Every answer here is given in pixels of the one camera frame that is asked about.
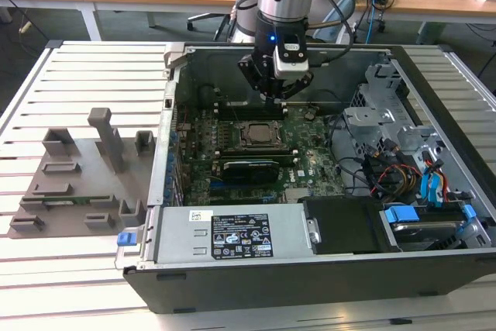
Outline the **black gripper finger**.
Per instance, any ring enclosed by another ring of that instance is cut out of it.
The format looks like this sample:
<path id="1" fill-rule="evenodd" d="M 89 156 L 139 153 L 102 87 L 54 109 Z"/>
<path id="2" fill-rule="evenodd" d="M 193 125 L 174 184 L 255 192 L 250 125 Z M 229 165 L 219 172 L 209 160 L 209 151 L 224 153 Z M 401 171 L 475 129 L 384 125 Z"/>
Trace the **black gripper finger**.
<path id="1" fill-rule="evenodd" d="M 259 92 L 267 104 L 272 104 L 274 102 L 272 97 L 272 85 L 274 82 L 272 58 L 265 54 L 248 54 L 237 63 L 237 66 L 251 88 Z"/>
<path id="2" fill-rule="evenodd" d="M 296 79 L 294 82 L 285 85 L 285 80 L 276 79 L 276 94 L 274 96 L 274 102 L 279 104 L 280 102 L 291 98 L 300 91 L 306 89 L 313 80 L 313 73 L 311 71 L 306 72 L 302 78 Z"/>

